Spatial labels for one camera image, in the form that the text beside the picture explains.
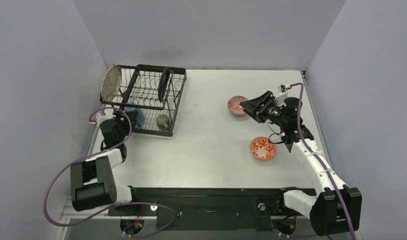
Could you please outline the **white and blue cup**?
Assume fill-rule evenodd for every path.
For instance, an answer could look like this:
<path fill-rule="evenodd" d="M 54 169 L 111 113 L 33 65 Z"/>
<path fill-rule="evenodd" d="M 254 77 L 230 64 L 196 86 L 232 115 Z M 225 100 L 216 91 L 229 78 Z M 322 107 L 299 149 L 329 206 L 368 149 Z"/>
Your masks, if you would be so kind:
<path fill-rule="evenodd" d="M 145 115 L 141 108 L 126 106 L 124 108 L 124 112 L 130 118 L 130 120 L 135 123 L 137 128 L 141 128 L 143 126 Z"/>

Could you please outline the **black wire dish rack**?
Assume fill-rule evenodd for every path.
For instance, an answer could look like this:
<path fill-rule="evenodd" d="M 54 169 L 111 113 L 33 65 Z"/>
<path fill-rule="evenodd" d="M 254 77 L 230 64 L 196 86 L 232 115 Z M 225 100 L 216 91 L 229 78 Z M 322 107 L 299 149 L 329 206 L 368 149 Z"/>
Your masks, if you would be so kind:
<path fill-rule="evenodd" d="M 167 66 L 139 64 L 136 66 L 119 65 L 122 81 L 117 95 L 112 101 L 100 102 L 125 111 L 125 107 L 142 109 L 144 122 L 141 128 L 134 127 L 135 133 L 171 137 L 174 132 L 180 102 L 187 81 L 185 68 L 170 66 L 170 77 L 162 102 L 158 99 L 158 88 L 161 73 Z M 169 130 L 160 130 L 156 117 L 160 114 L 169 116 Z"/>

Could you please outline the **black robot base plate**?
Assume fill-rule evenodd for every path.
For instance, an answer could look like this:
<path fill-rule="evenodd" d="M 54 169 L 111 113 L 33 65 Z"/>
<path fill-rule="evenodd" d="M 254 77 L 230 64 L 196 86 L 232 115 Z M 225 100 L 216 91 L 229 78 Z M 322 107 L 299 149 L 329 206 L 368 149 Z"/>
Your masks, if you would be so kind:
<path fill-rule="evenodd" d="M 80 212 L 108 207 L 121 217 L 120 228 L 138 236 L 154 222 L 157 230 L 234 231 L 291 228 L 298 213 L 287 208 L 279 188 L 146 188 L 129 186 L 123 196 L 104 183 L 71 191 L 73 208 Z"/>

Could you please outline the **red patterned upturned bowl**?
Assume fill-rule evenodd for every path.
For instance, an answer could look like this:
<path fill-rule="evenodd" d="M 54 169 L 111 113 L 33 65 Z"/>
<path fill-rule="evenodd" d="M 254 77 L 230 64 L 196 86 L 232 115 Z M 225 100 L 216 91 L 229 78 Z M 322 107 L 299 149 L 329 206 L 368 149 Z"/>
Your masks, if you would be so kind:
<path fill-rule="evenodd" d="M 244 108 L 240 105 L 240 103 L 248 100 L 248 98 L 241 95 L 233 96 L 228 100 L 227 108 L 232 115 L 236 117 L 244 117 L 246 113 L 244 112 Z"/>

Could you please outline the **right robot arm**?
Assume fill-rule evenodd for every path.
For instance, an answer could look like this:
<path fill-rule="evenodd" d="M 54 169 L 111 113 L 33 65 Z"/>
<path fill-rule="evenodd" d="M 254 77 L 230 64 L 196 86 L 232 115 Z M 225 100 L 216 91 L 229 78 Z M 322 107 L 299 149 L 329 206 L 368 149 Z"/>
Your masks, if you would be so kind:
<path fill-rule="evenodd" d="M 359 229 L 362 194 L 349 187 L 330 167 L 312 133 L 301 118 L 301 97 L 286 92 L 274 96 L 267 91 L 260 97 L 242 101 L 243 111 L 256 122 L 277 125 L 282 142 L 299 161 L 309 177 L 316 195 L 289 188 L 273 200 L 274 209 L 285 214 L 294 210 L 306 216 L 319 236 L 354 233 Z"/>

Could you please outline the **black round plate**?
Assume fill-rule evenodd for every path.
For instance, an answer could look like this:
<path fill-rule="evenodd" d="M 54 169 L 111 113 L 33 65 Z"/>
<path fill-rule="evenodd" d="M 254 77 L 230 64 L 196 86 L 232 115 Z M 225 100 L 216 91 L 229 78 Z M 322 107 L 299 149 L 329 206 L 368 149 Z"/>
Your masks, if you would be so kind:
<path fill-rule="evenodd" d="M 170 79 L 171 75 L 171 69 L 169 66 L 166 66 L 161 75 L 160 75 L 160 80 L 159 80 L 159 86 L 158 86 L 158 100 L 162 102 L 164 100 L 165 92 L 168 86 L 168 82 Z"/>

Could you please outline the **olive green ceramic mug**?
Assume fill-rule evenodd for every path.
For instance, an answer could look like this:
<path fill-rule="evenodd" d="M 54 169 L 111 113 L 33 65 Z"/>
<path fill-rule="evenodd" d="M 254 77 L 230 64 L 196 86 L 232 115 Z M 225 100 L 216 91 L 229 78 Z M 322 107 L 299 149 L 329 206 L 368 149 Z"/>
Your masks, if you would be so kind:
<path fill-rule="evenodd" d="M 162 131 L 168 131 L 171 128 L 170 117 L 166 114 L 159 114 L 155 119 L 157 127 Z"/>

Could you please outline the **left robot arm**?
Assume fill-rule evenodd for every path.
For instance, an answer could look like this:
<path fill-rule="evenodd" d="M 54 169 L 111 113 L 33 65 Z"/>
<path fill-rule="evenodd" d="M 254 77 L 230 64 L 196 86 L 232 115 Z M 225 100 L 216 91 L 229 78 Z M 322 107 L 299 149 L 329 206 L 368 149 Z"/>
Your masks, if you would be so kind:
<path fill-rule="evenodd" d="M 102 153 L 70 167 L 71 202 L 77 211 L 91 210 L 96 207 L 121 204 L 128 215 L 135 215 L 141 208 L 141 201 L 134 197 L 131 186 L 117 185 L 112 169 L 125 162 L 127 147 L 120 143 L 130 133 L 127 119 L 117 115 L 112 118 L 98 116 L 103 141 Z"/>

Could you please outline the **speckled oval plate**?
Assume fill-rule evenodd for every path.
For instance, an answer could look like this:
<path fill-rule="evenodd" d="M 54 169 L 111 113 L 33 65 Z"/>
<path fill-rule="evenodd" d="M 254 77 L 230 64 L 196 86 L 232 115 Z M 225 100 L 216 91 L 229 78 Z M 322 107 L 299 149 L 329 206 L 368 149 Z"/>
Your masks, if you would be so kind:
<path fill-rule="evenodd" d="M 120 90 L 122 83 L 122 68 L 119 65 L 111 66 L 105 73 L 101 83 L 100 96 L 105 102 L 114 99 Z"/>

